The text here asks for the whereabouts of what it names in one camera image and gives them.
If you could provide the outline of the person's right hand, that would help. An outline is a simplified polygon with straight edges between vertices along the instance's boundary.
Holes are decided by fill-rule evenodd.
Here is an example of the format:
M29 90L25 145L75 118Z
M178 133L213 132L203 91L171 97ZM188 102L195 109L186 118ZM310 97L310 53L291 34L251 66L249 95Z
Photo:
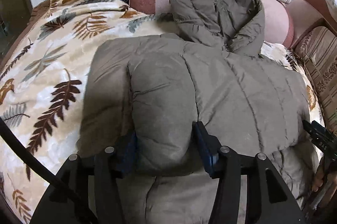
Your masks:
M324 184L324 182L331 181L331 176L325 174L325 158L322 157L319 163L319 166L316 170L314 178L312 180L311 190L313 192L317 192L320 187Z

